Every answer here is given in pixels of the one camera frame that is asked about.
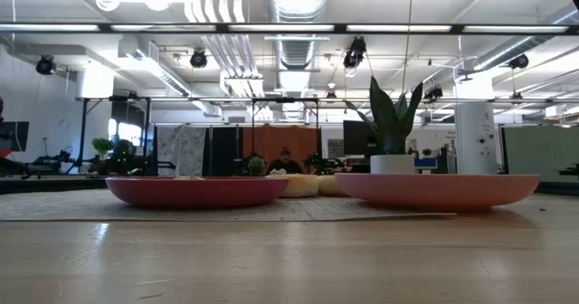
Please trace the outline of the dark red plate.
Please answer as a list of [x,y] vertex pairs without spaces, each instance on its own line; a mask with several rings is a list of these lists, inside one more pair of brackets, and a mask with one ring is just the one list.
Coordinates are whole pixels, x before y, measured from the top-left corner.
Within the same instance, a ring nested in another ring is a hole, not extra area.
[[108,189],[126,204],[163,209],[224,209],[268,204],[289,183],[283,177],[110,177]]

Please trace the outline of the orange partition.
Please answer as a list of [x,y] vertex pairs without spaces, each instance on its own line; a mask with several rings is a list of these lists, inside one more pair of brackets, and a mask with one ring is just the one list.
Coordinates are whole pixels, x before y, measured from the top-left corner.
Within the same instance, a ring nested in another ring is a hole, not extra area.
[[242,129],[242,154],[251,157],[257,154],[270,165],[280,159],[281,151],[286,148],[291,159],[306,172],[305,161],[318,152],[319,136],[314,128],[300,126],[275,127],[264,125]]

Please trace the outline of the person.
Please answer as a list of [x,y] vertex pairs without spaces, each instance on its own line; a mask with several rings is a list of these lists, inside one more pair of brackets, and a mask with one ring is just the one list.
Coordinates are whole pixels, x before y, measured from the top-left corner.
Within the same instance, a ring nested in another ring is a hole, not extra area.
[[291,159],[290,150],[284,147],[280,152],[280,157],[271,162],[266,170],[270,175],[273,171],[283,170],[286,174],[302,174],[303,170],[297,161]]

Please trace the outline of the pale cream donut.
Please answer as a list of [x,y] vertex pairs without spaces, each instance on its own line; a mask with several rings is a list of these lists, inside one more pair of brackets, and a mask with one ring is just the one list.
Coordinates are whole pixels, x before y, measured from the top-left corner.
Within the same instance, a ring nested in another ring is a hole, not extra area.
[[302,197],[301,175],[286,174],[283,175],[282,177],[288,180],[288,183],[282,196],[285,198]]

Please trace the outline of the yellow donut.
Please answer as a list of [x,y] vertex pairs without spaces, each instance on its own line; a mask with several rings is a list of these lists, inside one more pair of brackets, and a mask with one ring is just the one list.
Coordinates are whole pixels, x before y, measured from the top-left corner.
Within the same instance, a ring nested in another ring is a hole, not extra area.
[[303,175],[299,178],[299,196],[317,196],[319,189],[318,177],[315,175]]

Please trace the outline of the black panel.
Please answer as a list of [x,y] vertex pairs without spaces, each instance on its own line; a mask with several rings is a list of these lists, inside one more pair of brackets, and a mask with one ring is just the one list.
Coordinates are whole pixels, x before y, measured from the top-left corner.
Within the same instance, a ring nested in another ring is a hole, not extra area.
[[242,129],[220,127],[212,130],[211,174],[235,176],[242,156]]

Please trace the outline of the beige woven placemat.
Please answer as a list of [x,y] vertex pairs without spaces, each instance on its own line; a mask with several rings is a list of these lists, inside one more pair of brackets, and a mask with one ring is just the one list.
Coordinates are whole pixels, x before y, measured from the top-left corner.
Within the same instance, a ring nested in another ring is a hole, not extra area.
[[104,189],[0,195],[0,222],[325,222],[441,216],[372,207],[344,197],[280,199],[231,209],[172,210],[134,207]]

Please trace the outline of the white plant pot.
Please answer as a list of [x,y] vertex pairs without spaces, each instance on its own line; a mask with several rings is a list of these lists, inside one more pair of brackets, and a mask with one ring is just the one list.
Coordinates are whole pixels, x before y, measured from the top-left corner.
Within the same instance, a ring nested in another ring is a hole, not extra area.
[[378,175],[415,174],[414,157],[411,155],[374,155],[370,157],[370,173]]

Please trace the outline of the patterned white curtain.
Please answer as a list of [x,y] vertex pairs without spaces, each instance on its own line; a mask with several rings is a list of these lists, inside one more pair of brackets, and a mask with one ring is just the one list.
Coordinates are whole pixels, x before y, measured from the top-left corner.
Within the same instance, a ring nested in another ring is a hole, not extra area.
[[163,177],[201,176],[206,129],[188,125],[157,128],[157,161],[174,168],[159,168]]

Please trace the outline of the black overhead light bar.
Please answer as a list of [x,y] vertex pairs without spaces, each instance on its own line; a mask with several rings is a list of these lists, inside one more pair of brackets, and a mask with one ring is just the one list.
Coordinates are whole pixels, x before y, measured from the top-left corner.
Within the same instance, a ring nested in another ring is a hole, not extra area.
[[159,34],[410,34],[579,36],[579,25],[504,24],[108,24],[8,23],[0,33],[159,33]]

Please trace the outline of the pink plate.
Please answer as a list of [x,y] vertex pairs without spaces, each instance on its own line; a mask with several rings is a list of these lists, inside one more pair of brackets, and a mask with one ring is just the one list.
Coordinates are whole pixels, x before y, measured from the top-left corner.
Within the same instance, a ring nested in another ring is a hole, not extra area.
[[347,195],[369,204],[408,210],[486,211],[532,195],[537,175],[378,175],[337,173]]

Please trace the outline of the white cylindrical column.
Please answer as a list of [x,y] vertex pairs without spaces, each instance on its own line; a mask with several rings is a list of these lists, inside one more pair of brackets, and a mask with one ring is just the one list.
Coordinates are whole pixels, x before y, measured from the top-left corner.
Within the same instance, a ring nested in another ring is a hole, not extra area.
[[459,174],[498,172],[494,113],[489,103],[461,103],[455,109]]

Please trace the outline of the green potted plant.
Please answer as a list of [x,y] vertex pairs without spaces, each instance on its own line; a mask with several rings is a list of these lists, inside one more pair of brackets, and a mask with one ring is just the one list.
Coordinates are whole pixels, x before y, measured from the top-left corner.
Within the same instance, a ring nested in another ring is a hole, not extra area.
[[107,138],[94,138],[91,144],[97,153],[92,170],[101,176],[107,175],[109,173],[109,152],[114,148],[113,143]]

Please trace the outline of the grey green partition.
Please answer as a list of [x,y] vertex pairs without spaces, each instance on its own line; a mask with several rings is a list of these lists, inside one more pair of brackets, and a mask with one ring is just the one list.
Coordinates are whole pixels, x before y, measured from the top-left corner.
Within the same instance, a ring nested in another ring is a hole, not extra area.
[[579,127],[506,127],[502,134],[509,174],[538,175],[548,183],[579,183]]

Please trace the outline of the black metal frame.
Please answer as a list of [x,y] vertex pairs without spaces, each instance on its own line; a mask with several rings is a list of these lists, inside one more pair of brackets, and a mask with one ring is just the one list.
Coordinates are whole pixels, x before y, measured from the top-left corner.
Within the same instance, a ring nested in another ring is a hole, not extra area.
[[90,171],[97,155],[91,141],[109,139],[108,175],[144,176],[150,172],[154,153],[150,126],[152,99],[128,96],[81,98],[81,132],[74,166]]

